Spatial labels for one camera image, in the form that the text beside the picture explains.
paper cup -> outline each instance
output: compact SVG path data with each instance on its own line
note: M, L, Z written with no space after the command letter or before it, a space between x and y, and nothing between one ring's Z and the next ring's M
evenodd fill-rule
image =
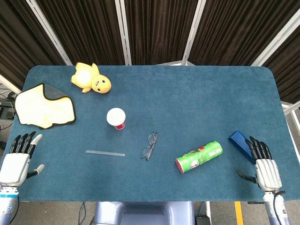
M107 122L117 130L122 130L125 127L125 118L125 112L120 108L111 109L106 116Z

yellow cloth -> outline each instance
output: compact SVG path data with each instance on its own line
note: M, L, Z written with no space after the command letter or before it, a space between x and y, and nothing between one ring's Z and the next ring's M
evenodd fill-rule
M41 128L51 128L56 124L63 125L76 120L71 98L43 83L20 93L15 100L15 109L21 124L33 124Z

glasses lens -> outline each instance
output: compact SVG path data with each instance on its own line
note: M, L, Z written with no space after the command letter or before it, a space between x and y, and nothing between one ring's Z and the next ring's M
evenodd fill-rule
M143 156L148 156L151 152L151 146L148 146L147 148L144 149L144 151L142 152Z
M152 133L151 135L149 135L148 137L149 144L154 144L156 140L157 140L157 134Z

yellow floor stripe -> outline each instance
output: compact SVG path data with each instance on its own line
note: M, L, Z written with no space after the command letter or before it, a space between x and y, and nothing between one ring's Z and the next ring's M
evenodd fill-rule
M244 225L242 207L240 205L240 202L234 202L234 206L235 206L236 222L238 223L238 225Z

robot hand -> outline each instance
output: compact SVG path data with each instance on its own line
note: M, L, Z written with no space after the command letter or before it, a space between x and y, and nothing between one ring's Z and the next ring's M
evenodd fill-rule
M284 199L281 196L281 194L285 194L285 191L279 191L282 183L277 164L272 159L269 147L264 142L253 137L250 137L250 140L251 142L247 139L245 141L255 162L256 177L246 176L240 170L237 170L237 174L245 180L257 183L258 187L265 191L263 200L271 225L290 225Z
M38 141L42 135L33 136L36 132L30 135L25 134L17 136L10 147L9 153L5 156L0 171L0 184L1 187L18 187L21 186L27 178L30 178L43 170L44 165L41 164L37 169L28 172L30 159Z

